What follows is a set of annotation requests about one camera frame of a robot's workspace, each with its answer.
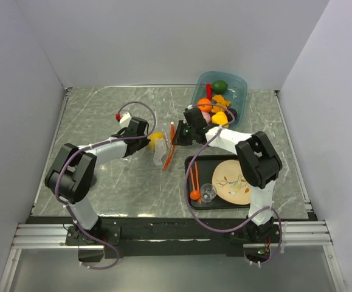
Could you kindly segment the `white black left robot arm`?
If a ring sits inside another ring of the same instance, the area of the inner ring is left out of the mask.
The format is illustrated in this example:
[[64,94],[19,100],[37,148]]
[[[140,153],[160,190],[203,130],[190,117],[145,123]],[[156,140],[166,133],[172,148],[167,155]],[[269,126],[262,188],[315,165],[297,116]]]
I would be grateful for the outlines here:
[[93,210],[87,194],[95,168],[115,159],[131,156],[149,144],[148,122],[139,117],[127,118],[127,126],[108,139],[93,145],[64,144],[46,178],[45,186],[73,213],[81,225],[80,237],[88,244],[102,237],[101,219]]

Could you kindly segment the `yellow fake lemon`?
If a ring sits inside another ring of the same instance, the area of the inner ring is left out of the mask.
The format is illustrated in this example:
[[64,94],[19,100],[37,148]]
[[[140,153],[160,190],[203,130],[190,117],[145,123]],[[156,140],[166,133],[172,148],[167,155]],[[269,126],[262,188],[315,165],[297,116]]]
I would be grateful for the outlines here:
[[164,139],[165,135],[161,131],[156,131],[156,132],[153,132],[151,135],[149,135],[148,138],[150,140],[148,144],[148,148],[155,149],[157,140]]

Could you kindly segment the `yellow fake bell pepper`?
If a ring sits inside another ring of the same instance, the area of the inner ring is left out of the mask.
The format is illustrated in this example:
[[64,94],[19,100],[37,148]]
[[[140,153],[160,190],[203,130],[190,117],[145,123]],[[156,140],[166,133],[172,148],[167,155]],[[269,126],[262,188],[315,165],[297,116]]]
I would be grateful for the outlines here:
[[215,123],[217,125],[225,125],[228,122],[228,118],[224,112],[217,112],[211,117],[211,123]]

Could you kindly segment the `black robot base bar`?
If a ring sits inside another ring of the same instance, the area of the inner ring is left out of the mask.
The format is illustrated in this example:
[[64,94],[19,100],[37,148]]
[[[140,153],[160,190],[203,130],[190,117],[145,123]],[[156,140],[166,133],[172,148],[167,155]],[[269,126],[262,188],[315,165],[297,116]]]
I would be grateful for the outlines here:
[[103,218],[100,239],[108,242],[108,246],[87,238],[76,226],[67,230],[65,244],[78,247],[79,258],[85,262],[98,262],[101,255],[107,259],[211,254],[242,257],[249,244],[278,243],[280,232],[274,222],[262,228],[248,223],[234,231],[243,221],[242,218],[205,218],[203,223],[213,228],[210,231],[193,218]]

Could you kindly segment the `orange fake fruit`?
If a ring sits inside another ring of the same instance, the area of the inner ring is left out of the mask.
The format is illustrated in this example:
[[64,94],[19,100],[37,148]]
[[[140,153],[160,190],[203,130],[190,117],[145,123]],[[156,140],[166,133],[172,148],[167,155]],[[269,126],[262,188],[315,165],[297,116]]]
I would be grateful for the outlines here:
[[199,99],[197,102],[197,106],[202,112],[207,112],[207,113],[211,112],[213,108],[211,100],[207,98]]

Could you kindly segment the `dark brown fake fruit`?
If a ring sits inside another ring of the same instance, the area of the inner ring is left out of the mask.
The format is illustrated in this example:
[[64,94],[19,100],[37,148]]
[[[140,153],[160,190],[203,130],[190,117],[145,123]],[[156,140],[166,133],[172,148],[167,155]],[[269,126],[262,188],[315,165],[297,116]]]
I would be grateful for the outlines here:
[[226,116],[227,116],[227,120],[231,121],[237,118],[238,113],[235,109],[233,108],[228,108],[226,111]]

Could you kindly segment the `clear zip top bag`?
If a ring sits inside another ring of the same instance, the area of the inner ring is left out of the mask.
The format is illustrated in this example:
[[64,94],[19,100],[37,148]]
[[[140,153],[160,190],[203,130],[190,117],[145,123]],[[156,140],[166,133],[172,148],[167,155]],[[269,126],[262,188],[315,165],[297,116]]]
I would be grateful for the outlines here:
[[175,150],[173,143],[176,132],[175,124],[174,122],[170,122],[168,125],[165,124],[165,127],[158,131],[163,132],[165,138],[157,140],[155,149],[148,149],[152,155],[154,165],[166,170],[170,165]]

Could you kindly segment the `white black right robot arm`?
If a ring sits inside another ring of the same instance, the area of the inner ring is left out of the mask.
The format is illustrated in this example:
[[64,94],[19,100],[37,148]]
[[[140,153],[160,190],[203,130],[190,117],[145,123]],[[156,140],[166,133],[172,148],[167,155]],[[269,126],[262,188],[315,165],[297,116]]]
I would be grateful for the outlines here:
[[193,142],[204,148],[216,147],[237,155],[240,169],[250,185],[251,202],[247,221],[247,235],[253,242],[261,242],[268,236],[266,223],[274,216],[272,209],[275,182],[283,168],[267,134],[240,133],[225,126],[209,125],[197,106],[190,105],[184,111],[184,119],[178,122],[173,143],[189,146]]

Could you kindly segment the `red fake chili pepper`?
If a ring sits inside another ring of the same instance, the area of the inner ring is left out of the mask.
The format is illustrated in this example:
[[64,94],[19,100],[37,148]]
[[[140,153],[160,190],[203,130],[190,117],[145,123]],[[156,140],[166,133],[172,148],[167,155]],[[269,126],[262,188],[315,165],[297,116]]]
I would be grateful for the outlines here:
[[211,100],[212,99],[212,87],[211,87],[211,84],[210,83],[206,84],[205,88],[206,88],[206,93],[207,93],[207,99]]

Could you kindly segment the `green fake vegetable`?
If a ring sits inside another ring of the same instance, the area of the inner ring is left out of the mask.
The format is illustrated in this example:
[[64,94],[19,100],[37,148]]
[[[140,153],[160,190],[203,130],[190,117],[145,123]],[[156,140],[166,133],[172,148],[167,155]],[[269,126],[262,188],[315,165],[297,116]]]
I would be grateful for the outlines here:
[[227,91],[228,84],[224,80],[217,80],[211,84],[212,92],[215,94],[223,94]]

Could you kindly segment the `purple fake onion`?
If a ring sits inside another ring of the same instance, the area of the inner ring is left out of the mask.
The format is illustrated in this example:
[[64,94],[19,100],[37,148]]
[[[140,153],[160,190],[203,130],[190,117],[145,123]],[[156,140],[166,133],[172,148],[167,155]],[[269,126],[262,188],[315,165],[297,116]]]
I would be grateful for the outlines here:
[[202,111],[201,113],[202,113],[203,118],[207,122],[207,124],[210,124],[211,120],[212,120],[210,113],[205,112],[205,111]]

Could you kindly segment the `tan fake ginger root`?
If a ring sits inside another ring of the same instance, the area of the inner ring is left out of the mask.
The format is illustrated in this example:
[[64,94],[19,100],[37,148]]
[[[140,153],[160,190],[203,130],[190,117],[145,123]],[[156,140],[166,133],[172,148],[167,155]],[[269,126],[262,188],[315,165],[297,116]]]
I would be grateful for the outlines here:
[[214,95],[212,97],[212,101],[215,102],[215,105],[219,105],[219,107],[213,106],[213,108],[211,110],[212,113],[225,112],[225,108],[228,109],[230,107],[230,105],[231,105],[231,102],[226,100],[220,94]]

